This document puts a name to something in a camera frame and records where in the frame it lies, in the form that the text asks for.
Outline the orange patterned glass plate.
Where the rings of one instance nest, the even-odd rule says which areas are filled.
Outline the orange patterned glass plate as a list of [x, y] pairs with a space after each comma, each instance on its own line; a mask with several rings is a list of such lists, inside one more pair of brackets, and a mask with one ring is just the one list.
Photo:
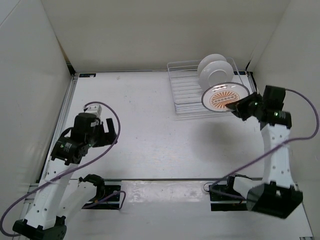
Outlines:
[[250, 94], [247, 87], [237, 82], [225, 82], [208, 88], [201, 97], [202, 105], [215, 113], [227, 113], [231, 110], [227, 104], [237, 102]]

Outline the white wire dish rack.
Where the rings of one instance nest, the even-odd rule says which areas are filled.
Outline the white wire dish rack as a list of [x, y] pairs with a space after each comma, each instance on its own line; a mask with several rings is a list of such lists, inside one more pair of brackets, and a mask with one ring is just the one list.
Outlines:
[[[226, 113], [209, 111], [203, 106], [202, 95], [205, 91], [203, 91], [199, 85], [199, 75], [197, 73], [198, 65], [200, 62], [201, 60], [190, 60], [169, 62], [167, 64], [173, 102], [176, 113], [178, 115]], [[233, 71], [239, 72], [237, 66], [233, 61], [231, 61], [231, 59], [226, 58], [226, 62], [228, 62], [232, 66]], [[239, 83], [245, 86], [241, 75], [234, 74], [232, 80], [228, 82]]]

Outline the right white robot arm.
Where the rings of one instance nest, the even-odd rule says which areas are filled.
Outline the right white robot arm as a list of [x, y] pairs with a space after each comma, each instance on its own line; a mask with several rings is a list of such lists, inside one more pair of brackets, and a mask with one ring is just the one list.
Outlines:
[[263, 138], [264, 172], [261, 183], [235, 174], [228, 179], [224, 193], [230, 200], [240, 196], [246, 200], [248, 211], [286, 219], [303, 201], [290, 170], [288, 140], [291, 115], [283, 111], [285, 93], [253, 93], [241, 100], [226, 104], [238, 118], [257, 118]]

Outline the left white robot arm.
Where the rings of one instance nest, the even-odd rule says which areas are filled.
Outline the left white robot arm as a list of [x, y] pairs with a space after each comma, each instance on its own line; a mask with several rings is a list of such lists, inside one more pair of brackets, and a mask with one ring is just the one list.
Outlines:
[[66, 129], [51, 152], [45, 179], [33, 190], [33, 205], [23, 219], [16, 220], [12, 230], [31, 240], [62, 240], [68, 222], [90, 200], [96, 205], [107, 200], [105, 181], [96, 174], [79, 178], [80, 185], [67, 198], [63, 195], [73, 172], [90, 148], [113, 147], [118, 140], [112, 118], [101, 120], [99, 110], [79, 113], [73, 127]]

